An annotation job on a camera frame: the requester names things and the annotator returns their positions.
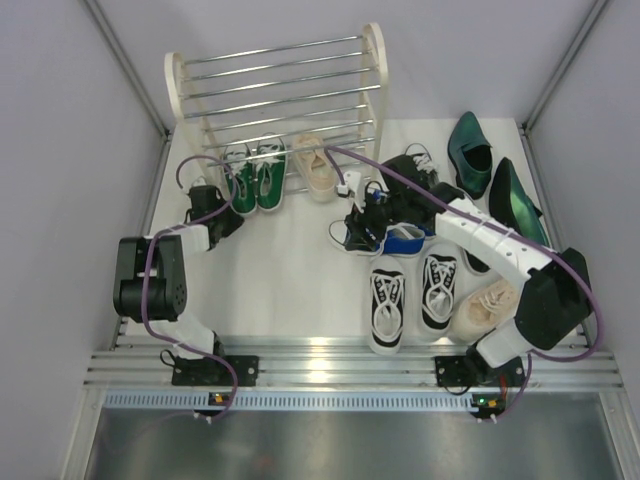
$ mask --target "green sneaker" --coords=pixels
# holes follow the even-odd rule
[[[258,206],[266,211],[275,210],[284,197],[284,176],[287,172],[287,154],[280,138],[262,140],[258,143],[258,156],[269,155],[254,160],[256,166],[256,197]]]
[[[225,170],[229,192],[233,189],[233,178],[238,182],[238,191],[231,202],[231,206],[240,215],[250,215],[256,211],[256,196],[253,193],[253,163],[243,160],[251,156],[247,144],[229,145],[225,148],[222,159],[228,162],[233,177]]]

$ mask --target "teal pointed shoe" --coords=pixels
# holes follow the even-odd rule
[[[447,150],[456,169],[456,185],[474,200],[482,197],[491,181],[491,145],[473,113],[460,117]]]
[[[503,158],[493,177],[489,192],[489,213],[504,226],[513,228],[529,240],[549,246],[538,210],[524,192],[513,163]]]

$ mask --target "ventilation grille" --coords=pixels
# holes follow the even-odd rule
[[[112,390],[105,408],[215,410],[208,392]],[[471,394],[445,393],[341,393],[341,392],[239,392],[234,410],[364,411],[364,412],[469,412]]]

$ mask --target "beige shoe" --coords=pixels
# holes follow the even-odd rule
[[[451,333],[473,343],[515,314],[520,294],[502,279],[469,295],[451,320]]]
[[[335,185],[338,176],[324,154],[322,139],[316,135],[304,134],[293,139],[293,149],[318,147],[316,150],[295,152],[293,162],[316,202],[329,202],[336,196]]]

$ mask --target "gray wall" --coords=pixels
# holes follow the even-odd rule
[[[589,261],[640,415],[640,3],[612,2],[534,131],[552,208]]]
[[[166,52],[208,57],[342,37],[367,22],[380,23],[387,44],[390,118],[450,118],[471,109],[524,120],[592,0],[101,3],[165,122],[173,124],[162,72]],[[313,52],[296,53],[311,58]]]
[[[0,477],[58,478],[160,139],[80,2],[3,1],[0,49]]]

